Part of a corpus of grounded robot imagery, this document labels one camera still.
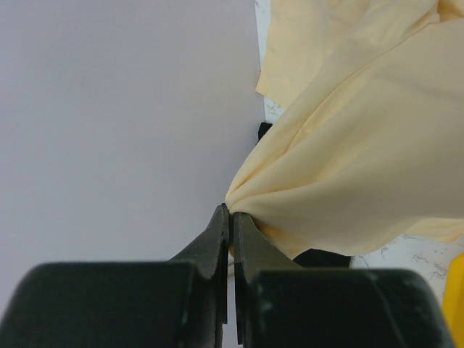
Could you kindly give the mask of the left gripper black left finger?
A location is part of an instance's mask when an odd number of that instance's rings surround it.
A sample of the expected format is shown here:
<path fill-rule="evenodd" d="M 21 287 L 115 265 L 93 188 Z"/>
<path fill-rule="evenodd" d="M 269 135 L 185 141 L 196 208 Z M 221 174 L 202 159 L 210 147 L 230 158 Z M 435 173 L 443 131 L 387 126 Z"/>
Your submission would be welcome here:
<path fill-rule="evenodd" d="M 53 262 L 31 269 L 1 319 L 3 347 L 220 347 L 229 213 L 164 262 Z"/>

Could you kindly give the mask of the yellow plastic bin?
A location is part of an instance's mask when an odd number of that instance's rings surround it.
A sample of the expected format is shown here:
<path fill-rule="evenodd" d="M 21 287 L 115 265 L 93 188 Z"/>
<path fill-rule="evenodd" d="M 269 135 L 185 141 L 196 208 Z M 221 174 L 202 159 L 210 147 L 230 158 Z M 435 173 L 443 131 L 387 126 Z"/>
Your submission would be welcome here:
<path fill-rule="evenodd" d="M 447 325 L 457 347 L 463 348 L 464 336 L 464 254 L 456 256 L 449 264 L 442 309 Z"/>

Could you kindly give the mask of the folded black t-shirt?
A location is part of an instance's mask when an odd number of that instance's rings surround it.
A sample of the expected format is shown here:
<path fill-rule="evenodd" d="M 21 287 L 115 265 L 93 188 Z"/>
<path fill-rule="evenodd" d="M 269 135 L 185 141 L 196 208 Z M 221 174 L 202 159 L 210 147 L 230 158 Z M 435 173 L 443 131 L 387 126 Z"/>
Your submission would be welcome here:
<path fill-rule="evenodd" d="M 318 249 L 308 249 L 293 261 L 304 268 L 349 268 L 352 258 Z"/>

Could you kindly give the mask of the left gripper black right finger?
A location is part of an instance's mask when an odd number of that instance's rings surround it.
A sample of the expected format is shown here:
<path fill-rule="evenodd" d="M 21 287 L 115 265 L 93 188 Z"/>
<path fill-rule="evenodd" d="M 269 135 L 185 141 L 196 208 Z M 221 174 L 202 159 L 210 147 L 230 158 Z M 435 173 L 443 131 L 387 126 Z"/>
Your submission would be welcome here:
<path fill-rule="evenodd" d="M 233 216 L 237 340 L 244 347 L 453 347 L 411 270 L 304 268 Z"/>

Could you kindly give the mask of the cream yellow t-shirt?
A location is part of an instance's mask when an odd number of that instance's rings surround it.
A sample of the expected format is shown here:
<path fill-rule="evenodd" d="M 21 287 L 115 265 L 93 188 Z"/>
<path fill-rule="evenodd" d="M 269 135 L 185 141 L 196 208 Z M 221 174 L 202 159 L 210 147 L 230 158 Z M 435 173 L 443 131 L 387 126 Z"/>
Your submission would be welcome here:
<path fill-rule="evenodd" d="M 463 3 L 273 1 L 257 91 L 284 112 L 225 202 L 283 253 L 463 234 Z"/>

